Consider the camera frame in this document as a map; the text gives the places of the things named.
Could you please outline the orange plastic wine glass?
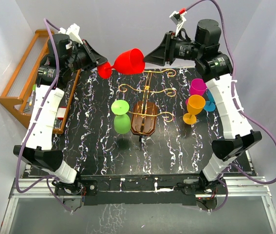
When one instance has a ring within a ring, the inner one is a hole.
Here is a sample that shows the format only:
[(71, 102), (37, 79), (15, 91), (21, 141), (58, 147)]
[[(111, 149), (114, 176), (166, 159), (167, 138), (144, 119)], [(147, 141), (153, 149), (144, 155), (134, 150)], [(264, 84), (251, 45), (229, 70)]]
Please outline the orange plastic wine glass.
[(187, 102), (187, 113), (183, 116), (183, 121), (192, 125), (197, 122), (196, 115), (198, 115), (205, 106), (205, 99), (200, 95), (191, 95)]

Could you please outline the red plastic wine glass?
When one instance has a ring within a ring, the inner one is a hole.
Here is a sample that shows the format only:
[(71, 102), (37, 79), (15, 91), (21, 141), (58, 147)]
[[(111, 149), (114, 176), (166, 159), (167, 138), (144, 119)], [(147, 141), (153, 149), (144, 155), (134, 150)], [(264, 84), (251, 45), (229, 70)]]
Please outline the red plastic wine glass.
[(123, 75), (140, 74), (145, 69), (144, 55), (138, 48), (133, 48), (120, 54), (113, 65), (106, 62), (97, 67), (98, 74), (103, 79), (108, 79), (115, 70)]

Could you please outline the green plastic wine glass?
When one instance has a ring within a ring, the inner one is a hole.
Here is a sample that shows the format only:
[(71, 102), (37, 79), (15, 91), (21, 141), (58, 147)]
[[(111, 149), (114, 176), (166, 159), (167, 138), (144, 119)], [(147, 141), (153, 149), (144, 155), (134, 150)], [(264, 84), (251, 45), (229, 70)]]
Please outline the green plastic wine glass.
[(127, 115), (129, 104), (125, 100), (116, 100), (111, 105), (111, 111), (115, 114), (114, 129), (118, 134), (126, 134), (131, 129), (131, 120)]

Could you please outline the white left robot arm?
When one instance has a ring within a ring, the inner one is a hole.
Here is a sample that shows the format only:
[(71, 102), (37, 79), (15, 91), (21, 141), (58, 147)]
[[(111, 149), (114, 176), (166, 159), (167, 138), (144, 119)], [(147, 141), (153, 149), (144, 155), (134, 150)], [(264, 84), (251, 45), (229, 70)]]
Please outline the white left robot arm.
[(91, 71), (108, 60), (84, 39), (73, 33), (58, 33), (48, 40), (49, 53), (37, 71), (34, 107), (21, 145), (13, 153), (22, 160), (57, 177), (76, 195), (82, 190), (77, 171), (63, 159), (61, 150), (52, 149), (52, 134), (60, 102), (72, 74), (80, 69)]

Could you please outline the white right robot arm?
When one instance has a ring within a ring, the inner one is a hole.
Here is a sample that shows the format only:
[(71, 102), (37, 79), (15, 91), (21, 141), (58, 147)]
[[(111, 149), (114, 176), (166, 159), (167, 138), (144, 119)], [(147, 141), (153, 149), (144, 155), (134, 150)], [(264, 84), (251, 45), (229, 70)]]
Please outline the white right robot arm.
[(180, 33), (165, 33), (160, 45), (145, 56), (147, 63), (164, 66), (175, 59), (192, 60), (207, 89), (215, 100), (222, 122), (223, 139), (212, 142), (213, 154), (200, 172), (199, 188), (211, 193), (217, 186), (220, 174), (237, 157), (262, 139), (248, 120), (236, 108), (237, 98), (232, 96), (233, 67), (228, 55), (219, 51), (221, 29), (217, 21), (200, 20), (194, 40)]

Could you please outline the magenta plastic wine glass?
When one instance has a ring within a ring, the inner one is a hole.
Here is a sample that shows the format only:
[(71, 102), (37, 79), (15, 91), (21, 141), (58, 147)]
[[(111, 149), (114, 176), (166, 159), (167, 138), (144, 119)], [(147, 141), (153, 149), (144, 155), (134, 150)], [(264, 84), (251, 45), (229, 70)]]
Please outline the magenta plastic wine glass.
[(206, 90), (207, 86), (203, 79), (193, 79), (189, 89), (190, 97), (185, 101), (186, 105), (188, 105), (189, 102), (193, 102), (203, 107), (205, 105), (205, 99), (202, 96), (206, 92)]

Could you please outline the blue plastic wine glass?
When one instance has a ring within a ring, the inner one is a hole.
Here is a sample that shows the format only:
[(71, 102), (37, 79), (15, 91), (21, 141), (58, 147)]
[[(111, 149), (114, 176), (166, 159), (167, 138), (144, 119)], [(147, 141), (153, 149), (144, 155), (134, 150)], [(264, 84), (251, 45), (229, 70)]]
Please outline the blue plastic wine glass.
[(207, 97), (208, 97), (208, 100), (205, 102), (205, 106), (203, 109), (207, 112), (213, 112), (216, 109), (216, 105), (210, 90), (207, 90)]

